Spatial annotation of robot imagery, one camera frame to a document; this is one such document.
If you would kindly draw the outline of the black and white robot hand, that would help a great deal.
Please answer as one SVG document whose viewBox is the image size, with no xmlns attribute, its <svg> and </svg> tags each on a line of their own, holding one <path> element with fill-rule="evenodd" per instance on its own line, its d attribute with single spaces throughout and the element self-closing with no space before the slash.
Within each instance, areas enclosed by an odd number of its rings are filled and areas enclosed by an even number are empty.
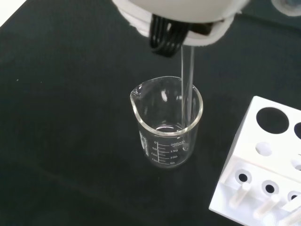
<svg viewBox="0 0 301 226">
<path fill-rule="evenodd" d="M 120 14 L 149 39 L 151 51 L 172 58 L 181 46 L 221 39 L 247 0 L 115 0 Z"/>
</svg>

